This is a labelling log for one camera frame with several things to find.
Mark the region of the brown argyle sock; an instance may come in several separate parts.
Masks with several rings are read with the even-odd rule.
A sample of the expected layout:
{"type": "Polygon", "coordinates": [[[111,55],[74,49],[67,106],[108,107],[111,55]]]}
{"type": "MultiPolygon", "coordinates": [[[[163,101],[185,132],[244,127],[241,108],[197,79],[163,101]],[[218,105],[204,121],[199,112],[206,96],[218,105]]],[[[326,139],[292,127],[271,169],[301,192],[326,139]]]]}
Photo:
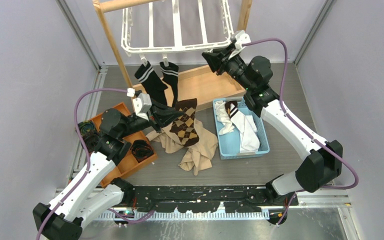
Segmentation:
{"type": "Polygon", "coordinates": [[[174,106],[183,115],[172,123],[169,132],[174,133],[184,147],[195,145],[200,139],[194,127],[197,105],[198,100],[192,98],[178,101],[174,106]]]}

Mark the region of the black white-striped sock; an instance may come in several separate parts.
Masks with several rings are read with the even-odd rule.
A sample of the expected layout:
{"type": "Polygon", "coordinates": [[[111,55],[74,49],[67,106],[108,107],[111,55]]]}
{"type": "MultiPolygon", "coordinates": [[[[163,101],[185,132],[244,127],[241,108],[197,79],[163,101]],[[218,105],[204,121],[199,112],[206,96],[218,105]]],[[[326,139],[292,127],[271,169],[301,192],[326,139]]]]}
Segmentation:
{"type": "Polygon", "coordinates": [[[156,74],[149,61],[146,64],[141,64],[134,76],[150,95],[151,99],[162,105],[167,105],[165,90],[168,87],[156,74]]]}
{"type": "Polygon", "coordinates": [[[171,87],[173,93],[172,106],[174,107],[178,102],[179,97],[179,66],[169,61],[167,64],[161,61],[159,65],[163,74],[163,81],[171,87]]]}

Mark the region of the white plastic clip hanger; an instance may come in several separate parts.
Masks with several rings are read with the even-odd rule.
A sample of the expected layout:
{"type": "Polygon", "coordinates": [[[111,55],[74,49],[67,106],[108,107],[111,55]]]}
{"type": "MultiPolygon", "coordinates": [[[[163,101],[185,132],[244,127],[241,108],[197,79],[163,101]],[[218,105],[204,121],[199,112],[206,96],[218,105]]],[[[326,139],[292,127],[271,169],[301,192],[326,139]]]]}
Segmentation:
{"type": "Polygon", "coordinates": [[[121,48],[130,57],[225,47],[233,34],[226,0],[161,0],[122,11],[121,48]]]}

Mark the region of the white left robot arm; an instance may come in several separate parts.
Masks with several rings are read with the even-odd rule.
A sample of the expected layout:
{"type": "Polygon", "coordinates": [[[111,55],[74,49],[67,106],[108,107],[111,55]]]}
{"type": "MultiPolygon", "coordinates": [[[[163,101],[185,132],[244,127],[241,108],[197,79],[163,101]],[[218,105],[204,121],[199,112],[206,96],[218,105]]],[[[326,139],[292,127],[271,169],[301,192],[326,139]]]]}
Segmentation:
{"type": "Polygon", "coordinates": [[[39,236],[49,240],[78,240],[83,230],[100,214],[119,204],[133,202],[133,186],[121,178],[93,197],[90,194],[128,154],[132,144],[124,138],[152,127],[161,130],[184,113],[181,110],[153,103],[147,112],[124,115],[115,108],[102,113],[100,138],[88,162],[68,186],[49,203],[38,203],[33,217],[39,236]]]}

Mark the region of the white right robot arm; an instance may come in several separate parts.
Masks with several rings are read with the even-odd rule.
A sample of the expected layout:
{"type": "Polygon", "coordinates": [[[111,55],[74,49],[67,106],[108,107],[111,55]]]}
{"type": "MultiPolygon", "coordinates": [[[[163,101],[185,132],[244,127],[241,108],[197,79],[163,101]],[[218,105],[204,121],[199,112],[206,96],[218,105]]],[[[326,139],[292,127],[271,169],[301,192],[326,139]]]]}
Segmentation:
{"type": "Polygon", "coordinates": [[[313,193],[338,177],[342,173],[339,157],[343,154],[343,146],[337,140],[327,141],[299,119],[293,119],[294,115],[269,85],[273,76],[269,59],[258,55],[245,63],[240,55],[233,53],[231,47],[218,48],[203,52],[202,57],[213,73],[227,73],[245,88],[243,99],[247,108],[272,125],[302,159],[297,170],[266,183],[267,202],[279,205],[289,193],[313,193]]]}

